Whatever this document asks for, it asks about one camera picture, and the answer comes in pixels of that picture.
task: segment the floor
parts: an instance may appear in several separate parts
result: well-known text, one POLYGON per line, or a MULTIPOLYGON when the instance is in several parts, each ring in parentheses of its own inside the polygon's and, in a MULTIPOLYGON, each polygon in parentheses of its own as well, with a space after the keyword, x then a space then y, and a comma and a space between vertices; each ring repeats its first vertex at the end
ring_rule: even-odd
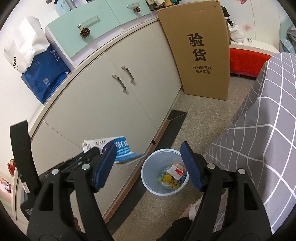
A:
MULTIPOLYGON (((227 101, 181 93, 173 109, 185 112, 181 116, 186 117, 180 124, 179 132, 176 132, 171 148, 180 150, 181 143, 187 141, 194 152, 203 154, 205 147, 231 125, 233 115, 254 80, 232 75, 227 101)), ((132 190, 124 200, 125 204, 122 203, 109 222, 108 227, 115 241, 155 241, 191 202, 201 197, 191 181, 179 193, 169 197, 158 197, 146 191, 141 179, 137 180, 132 190), (133 202, 133 209, 128 210, 126 203, 133 202)))

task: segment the white cabinet door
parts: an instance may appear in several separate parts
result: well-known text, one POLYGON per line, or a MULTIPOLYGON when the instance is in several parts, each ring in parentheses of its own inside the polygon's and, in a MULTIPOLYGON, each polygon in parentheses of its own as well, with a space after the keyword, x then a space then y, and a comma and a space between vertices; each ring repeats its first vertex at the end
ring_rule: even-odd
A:
MULTIPOLYGON (((139 161, 136 161, 129 165, 113 165, 104 188, 100 189, 97 193, 94 194, 102 216, 104 216, 104 214, 110 208, 116 197, 119 195, 127 180, 133 174, 134 168, 136 167, 138 162, 139 161)), ((75 191, 70 195, 70 200, 74 212, 74 210, 78 208, 75 191)), ((80 219, 77 213, 74 213, 74 215, 77 217, 78 222, 80 223, 80 219)))
POLYGON ((181 81, 159 22, 154 22, 112 46, 110 57, 128 88, 158 129, 176 98, 181 81))
POLYGON ((81 147, 86 139, 125 136, 133 152, 143 153, 157 129, 106 54, 90 64, 54 103, 44 121, 81 147))
POLYGON ((32 156, 40 175, 60 162, 75 157, 83 150, 62 137, 42 121, 31 144, 32 156))
POLYGON ((16 191, 15 200, 16 200, 16 214, 17 214, 17 221, 19 221, 22 224, 28 225, 29 221, 26 219, 26 217, 23 215, 21 209, 20 209, 20 202, 21 202, 21 192, 22 192, 22 186, 21 188, 17 187, 14 189, 16 191))

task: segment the white paper bag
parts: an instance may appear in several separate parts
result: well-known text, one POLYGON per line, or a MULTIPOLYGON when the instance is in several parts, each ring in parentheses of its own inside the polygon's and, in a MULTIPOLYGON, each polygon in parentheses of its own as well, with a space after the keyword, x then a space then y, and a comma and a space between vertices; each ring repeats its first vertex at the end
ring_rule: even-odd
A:
POLYGON ((228 28, 230 31, 230 38, 237 42, 243 43, 244 42, 244 33, 239 29, 239 26, 236 23, 233 23, 233 26, 228 24, 228 28))
POLYGON ((46 51, 48 46, 39 20, 28 16, 14 31, 13 39, 4 48, 4 56, 18 72, 25 73, 34 56, 46 51))

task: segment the blue bag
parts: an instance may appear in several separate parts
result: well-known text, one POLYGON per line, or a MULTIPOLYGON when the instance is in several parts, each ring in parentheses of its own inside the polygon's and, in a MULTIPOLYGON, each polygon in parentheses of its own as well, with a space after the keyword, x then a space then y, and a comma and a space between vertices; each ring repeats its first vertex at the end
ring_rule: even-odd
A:
POLYGON ((44 104, 69 72, 58 53, 49 46, 33 58, 31 66, 22 74, 22 80, 44 104))

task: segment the gray plaid bedsheet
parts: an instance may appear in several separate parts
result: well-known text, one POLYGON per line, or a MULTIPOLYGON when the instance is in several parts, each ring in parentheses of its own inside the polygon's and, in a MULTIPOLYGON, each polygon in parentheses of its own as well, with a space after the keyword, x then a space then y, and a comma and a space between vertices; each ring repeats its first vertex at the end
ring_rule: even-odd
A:
MULTIPOLYGON (((246 170, 273 233, 296 203, 295 73, 295 54, 272 56, 234 115, 233 125, 205 150, 207 162, 225 170, 246 170)), ((216 230, 223 219, 220 212, 216 230)))

